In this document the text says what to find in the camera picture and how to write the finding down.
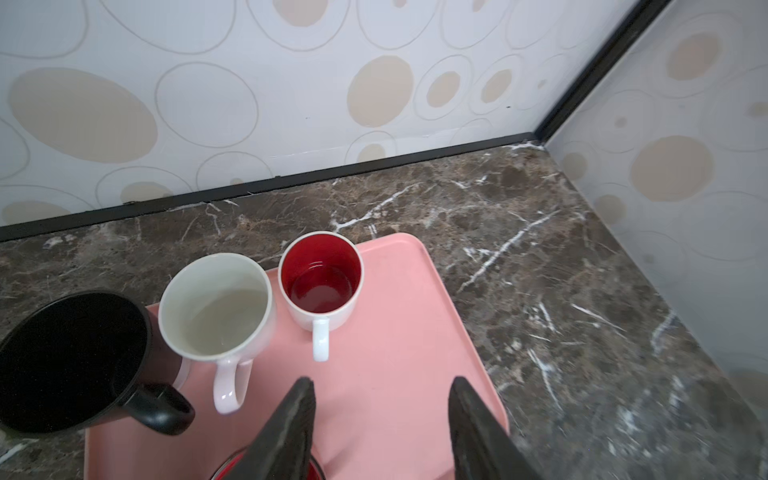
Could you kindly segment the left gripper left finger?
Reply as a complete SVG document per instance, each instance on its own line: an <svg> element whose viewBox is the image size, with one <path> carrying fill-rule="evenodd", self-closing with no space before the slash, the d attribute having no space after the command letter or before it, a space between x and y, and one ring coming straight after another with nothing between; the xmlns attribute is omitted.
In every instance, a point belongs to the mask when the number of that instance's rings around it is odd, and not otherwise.
<svg viewBox="0 0 768 480"><path fill-rule="evenodd" d="M304 461L311 454L316 413L314 383L300 377L246 448L252 456Z"/></svg>

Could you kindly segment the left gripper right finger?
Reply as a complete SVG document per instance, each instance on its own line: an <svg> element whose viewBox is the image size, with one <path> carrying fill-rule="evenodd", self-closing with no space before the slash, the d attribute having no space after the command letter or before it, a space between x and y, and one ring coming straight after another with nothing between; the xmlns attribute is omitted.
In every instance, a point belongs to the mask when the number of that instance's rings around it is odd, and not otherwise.
<svg viewBox="0 0 768 480"><path fill-rule="evenodd" d="M456 480L542 479L465 377L451 384L448 417Z"/></svg>

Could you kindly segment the red mug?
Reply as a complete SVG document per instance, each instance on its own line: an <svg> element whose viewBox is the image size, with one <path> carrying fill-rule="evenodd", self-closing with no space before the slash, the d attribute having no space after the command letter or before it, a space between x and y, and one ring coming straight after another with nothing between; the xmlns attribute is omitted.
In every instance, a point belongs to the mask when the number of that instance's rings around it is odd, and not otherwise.
<svg viewBox="0 0 768 480"><path fill-rule="evenodd" d="M286 458L257 458L246 448L228 457L212 474L211 479L325 479L316 459L309 455L304 461Z"/></svg>

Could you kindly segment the pink mug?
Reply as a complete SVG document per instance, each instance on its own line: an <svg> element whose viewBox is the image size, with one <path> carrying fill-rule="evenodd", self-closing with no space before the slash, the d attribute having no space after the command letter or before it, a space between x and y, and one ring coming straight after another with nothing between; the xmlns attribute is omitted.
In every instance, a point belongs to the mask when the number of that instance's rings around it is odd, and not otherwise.
<svg viewBox="0 0 768 480"><path fill-rule="evenodd" d="M266 271L235 253L217 253L180 270L162 294L159 328L180 356L216 366L213 400L221 414L244 403L253 362L276 330Z"/></svg>

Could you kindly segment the white mug front row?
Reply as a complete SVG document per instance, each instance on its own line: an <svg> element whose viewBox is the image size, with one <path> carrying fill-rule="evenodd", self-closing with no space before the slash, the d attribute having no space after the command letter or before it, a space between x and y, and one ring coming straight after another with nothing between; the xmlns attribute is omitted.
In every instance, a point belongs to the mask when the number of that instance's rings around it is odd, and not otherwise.
<svg viewBox="0 0 768 480"><path fill-rule="evenodd" d="M311 333L313 359L328 361L330 333L347 322L362 292L360 251L337 233L310 232L289 244L277 275L291 317Z"/></svg>

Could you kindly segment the black mug white base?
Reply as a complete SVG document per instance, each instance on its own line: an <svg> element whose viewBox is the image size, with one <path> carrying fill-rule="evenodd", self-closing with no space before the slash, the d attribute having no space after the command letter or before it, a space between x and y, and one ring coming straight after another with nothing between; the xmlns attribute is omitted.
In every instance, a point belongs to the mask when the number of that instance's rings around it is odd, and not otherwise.
<svg viewBox="0 0 768 480"><path fill-rule="evenodd" d="M1 342L1 429L44 437L131 417L179 435L195 418L177 388L183 362L134 300L106 290L57 299Z"/></svg>

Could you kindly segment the pink rectangular tray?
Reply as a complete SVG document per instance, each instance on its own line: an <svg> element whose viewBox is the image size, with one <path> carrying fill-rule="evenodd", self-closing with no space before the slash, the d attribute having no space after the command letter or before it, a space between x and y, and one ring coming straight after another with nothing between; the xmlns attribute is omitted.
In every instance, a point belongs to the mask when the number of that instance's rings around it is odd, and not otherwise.
<svg viewBox="0 0 768 480"><path fill-rule="evenodd" d="M193 362L181 391L196 411L179 436L131 418L90 428L89 479L208 479L249 445L296 379L313 380L312 452L329 479L449 479L448 398L465 377L502 426L505 407L422 242L396 233L359 245L365 266L350 318L330 335L330 358L278 299L276 331L259 354L242 407L214 407L216 368Z"/></svg>

